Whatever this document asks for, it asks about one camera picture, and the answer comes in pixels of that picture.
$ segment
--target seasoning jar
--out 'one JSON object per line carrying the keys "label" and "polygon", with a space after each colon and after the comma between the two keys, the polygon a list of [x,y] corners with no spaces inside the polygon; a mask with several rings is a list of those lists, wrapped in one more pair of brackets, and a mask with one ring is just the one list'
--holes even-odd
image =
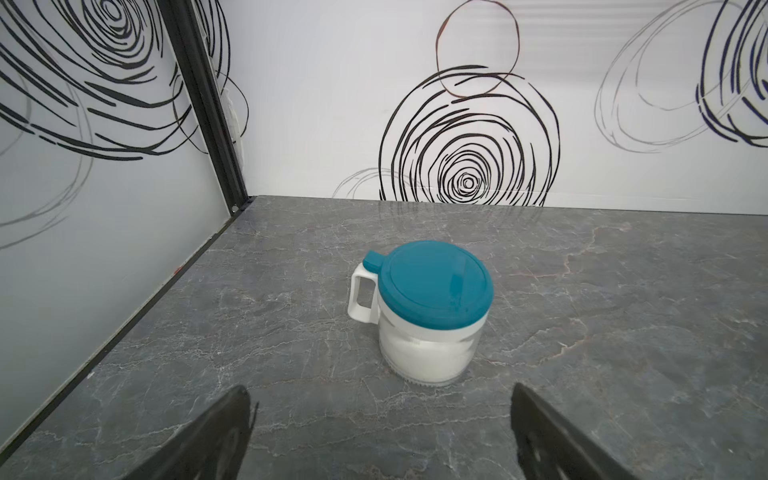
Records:
{"label": "seasoning jar", "polygon": [[[373,280],[371,308],[358,303],[360,279]],[[352,275],[348,313],[379,325],[389,366],[410,382],[442,386],[475,355],[493,300],[485,265],[467,250],[436,241],[370,251]]]}

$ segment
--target gray marble surface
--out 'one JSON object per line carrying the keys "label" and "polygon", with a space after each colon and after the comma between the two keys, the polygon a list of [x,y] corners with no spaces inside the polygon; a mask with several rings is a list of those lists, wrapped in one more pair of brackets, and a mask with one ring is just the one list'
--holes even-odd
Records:
{"label": "gray marble surface", "polygon": [[[495,300],[455,384],[403,382],[346,315],[368,250],[445,240]],[[119,478],[225,390],[240,478],[522,478],[535,388],[640,478],[765,478],[768,217],[259,197],[0,468]]]}

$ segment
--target brown circle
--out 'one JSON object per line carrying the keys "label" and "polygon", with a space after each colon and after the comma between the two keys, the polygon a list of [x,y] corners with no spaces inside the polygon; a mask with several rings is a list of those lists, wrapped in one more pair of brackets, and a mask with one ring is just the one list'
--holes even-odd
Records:
{"label": "brown circle", "polygon": [[[509,71],[503,74],[504,77],[501,80],[499,80],[496,85],[494,85],[490,90],[482,93],[482,94],[489,94],[492,91],[494,91],[501,84],[502,81],[506,80],[507,76],[510,75],[512,73],[512,70],[515,69],[515,65],[518,64],[518,58],[520,58],[520,25],[518,24],[518,19],[515,18],[515,14],[513,14],[512,11],[509,8],[507,8],[507,6],[504,5],[503,3],[497,2],[496,0],[467,0],[466,2],[462,3],[458,7],[454,8],[453,12],[451,12],[447,17],[445,17],[445,20],[443,21],[442,25],[440,25],[440,29],[437,32],[437,37],[435,38],[435,63],[437,64],[437,72],[438,74],[440,74],[441,73],[440,57],[438,56],[438,46],[440,45],[440,36],[445,30],[445,27],[448,26],[448,21],[451,19],[453,14],[455,14],[464,5],[467,5],[468,3],[472,3],[472,2],[487,2],[487,3],[496,4],[502,7],[509,14],[509,16],[512,17],[512,20],[515,22],[515,33],[518,36],[518,51],[515,54],[515,61],[512,63],[512,67],[509,69]],[[442,84],[445,91],[447,91],[449,94],[453,95],[454,97],[467,98],[468,96],[470,96],[470,95],[459,95],[450,91],[448,87],[446,87],[445,84],[442,82],[442,77],[440,78],[440,83]]]}

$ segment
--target round lid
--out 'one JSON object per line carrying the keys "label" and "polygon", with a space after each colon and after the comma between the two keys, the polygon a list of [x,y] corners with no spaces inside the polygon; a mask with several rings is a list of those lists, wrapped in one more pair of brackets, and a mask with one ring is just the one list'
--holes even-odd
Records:
{"label": "round lid", "polygon": [[379,294],[389,308],[427,329],[472,325],[493,301],[493,282],[485,265],[450,243],[406,243],[386,257],[369,252],[362,264],[379,274]]}

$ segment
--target white handle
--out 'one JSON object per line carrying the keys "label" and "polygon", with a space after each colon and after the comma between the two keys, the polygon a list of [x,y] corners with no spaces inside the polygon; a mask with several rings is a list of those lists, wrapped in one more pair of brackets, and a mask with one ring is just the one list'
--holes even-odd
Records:
{"label": "white handle", "polygon": [[373,280],[373,282],[379,285],[379,276],[375,273],[371,273],[362,265],[355,268],[355,273],[352,274],[352,288],[349,291],[349,307],[347,313],[353,319],[363,323],[378,323],[379,322],[379,302],[376,299],[376,295],[373,295],[371,300],[371,307],[362,306],[357,303],[357,295],[360,293],[360,279],[367,278]]}

